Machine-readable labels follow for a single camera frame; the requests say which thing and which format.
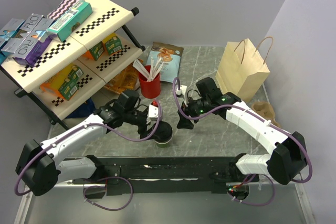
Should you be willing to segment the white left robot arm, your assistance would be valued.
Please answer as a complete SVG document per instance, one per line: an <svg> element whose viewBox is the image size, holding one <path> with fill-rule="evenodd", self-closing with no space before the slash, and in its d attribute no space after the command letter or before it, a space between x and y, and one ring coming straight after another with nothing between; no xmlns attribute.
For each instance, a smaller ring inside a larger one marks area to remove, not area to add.
<svg viewBox="0 0 336 224"><path fill-rule="evenodd" d="M140 138L135 138L134 142L152 139L160 124L161 106L150 104L140 111L137 108L139 105L139 94L134 90L126 90L64 133L41 143L36 140L27 142L16 166L18 181L24 182L28 191L35 196L41 196L56 184L71 179L84 178L92 183L100 182L104 169L94 156L73 160L68 160L67 156L108 131L132 140L117 131L123 123L138 127Z"/></svg>

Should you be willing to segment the black plastic cup lid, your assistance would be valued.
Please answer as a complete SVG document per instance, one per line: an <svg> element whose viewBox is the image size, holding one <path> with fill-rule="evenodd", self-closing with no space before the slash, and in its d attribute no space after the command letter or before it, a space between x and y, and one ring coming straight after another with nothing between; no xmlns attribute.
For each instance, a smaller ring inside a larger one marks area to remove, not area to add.
<svg viewBox="0 0 336 224"><path fill-rule="evenodd" d="M164 121L160 121L158 128L156 129L155 133L152 136L156 142L160 144L164 144L169 142L173 136L173 130L170 124Z"/></svg>

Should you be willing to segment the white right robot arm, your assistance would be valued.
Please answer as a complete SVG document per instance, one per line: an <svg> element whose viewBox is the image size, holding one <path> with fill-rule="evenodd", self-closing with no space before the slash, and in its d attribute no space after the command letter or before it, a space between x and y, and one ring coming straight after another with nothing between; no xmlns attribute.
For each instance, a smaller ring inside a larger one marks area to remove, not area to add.
<svg viewBox="0 0 336 224"><path fill-rule="evenodd" d="M195 100L179 78L173 80L174 99L184 99L176 104L178 129L192 130L199 119L214 114L245 131L267 151L263 155L239 154L229 168L233 180L241 181L250 174L270 176L282 185L306 183L311 179L312 164L300 133L289 133L262 118L235 94L222 93L210 77L197 82L196 87L199 98ZM296 176L305 167L309 170L307 178L297 180Z"/></svg>

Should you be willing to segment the green paper coffee cup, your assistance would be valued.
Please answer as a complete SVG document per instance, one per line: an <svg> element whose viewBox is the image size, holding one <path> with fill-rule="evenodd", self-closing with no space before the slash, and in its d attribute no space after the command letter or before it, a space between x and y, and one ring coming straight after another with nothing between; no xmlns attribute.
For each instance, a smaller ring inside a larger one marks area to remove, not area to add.
<svg viewBox="0 0 336 224"><path fill-rule="evenodd" d="M157 145L157 147L159 148L166 148L169 147L171 145L171 140L166 141L166 142L158 142L158 141L154 141Z"/></svg>

